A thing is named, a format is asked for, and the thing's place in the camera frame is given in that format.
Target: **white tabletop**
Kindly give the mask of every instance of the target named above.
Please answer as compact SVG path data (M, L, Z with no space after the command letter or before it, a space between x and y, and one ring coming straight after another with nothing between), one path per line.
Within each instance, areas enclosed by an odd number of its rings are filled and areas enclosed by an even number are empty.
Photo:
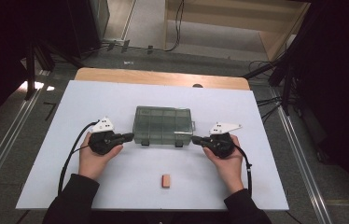
M18 201L18 209L46 209L57 196L59 176L78 134L89 123L110 117L115 133L130 133L138 105L185 107L195 121L194 135L208 136L217 122L239 123L231 132L252 166L253 200L264 210L288 205L252 91L202 89L95 81L71 81ZM78 153L64 184L77 173ZM243 181L247 186L245 167ZM171 187L161 187L161 176ZM142 147L134 142L110 161L92 208L109 210L225 210L229 196L216 167L200 146Z

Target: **black sleeve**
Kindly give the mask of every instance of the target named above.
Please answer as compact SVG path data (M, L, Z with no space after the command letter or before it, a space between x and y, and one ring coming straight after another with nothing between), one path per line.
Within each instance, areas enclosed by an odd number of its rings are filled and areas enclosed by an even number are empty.
M247 189L239 190L224 200L230 212L230 222L243 224L271 224L264 211L258 209L247 192Z
M43 223L90 223L91 206L98 188L96 181L72 174L62 193L49 206Z

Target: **person's left hand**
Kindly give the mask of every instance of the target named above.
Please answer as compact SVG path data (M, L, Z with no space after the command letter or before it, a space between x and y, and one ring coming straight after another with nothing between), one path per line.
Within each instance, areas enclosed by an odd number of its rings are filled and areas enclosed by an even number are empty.
M90 137L91 133L87 133L84 142L81 144L81 147L84 148L79 151L78 174L96 180L102 174L107 163L120 153L123 146L113 147L110 152L102 156L93 152L92 149L88 147Z

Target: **person's right hand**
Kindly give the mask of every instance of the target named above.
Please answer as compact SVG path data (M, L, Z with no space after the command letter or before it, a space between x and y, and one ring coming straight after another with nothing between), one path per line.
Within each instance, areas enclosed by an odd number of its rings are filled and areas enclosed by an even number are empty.
M91 133L87 133L84 142L81 144L81 147L83 148L79 151L78 174L97 180L105 169L107 163L121 152L123 146L119 145L113 147L113 149L111 149L107 154L99 155L93 152L88 146L90 138Z
M231 135L230 138L232 138L236 146L240 146L237 136ZM230 193L235 193L244 188L241 178L242 161L244 157L239 150L235 149L233 153L225 159L217 157L208 147L204 147L203 151L207 158L216 166L221 179L226 184Z

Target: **plastic organizer box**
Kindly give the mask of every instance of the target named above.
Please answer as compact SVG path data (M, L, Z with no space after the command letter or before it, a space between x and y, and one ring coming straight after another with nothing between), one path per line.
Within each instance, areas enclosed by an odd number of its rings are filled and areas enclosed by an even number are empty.
M142 146L189 145L191 112L186 108L138 106L134 117L134 142Z

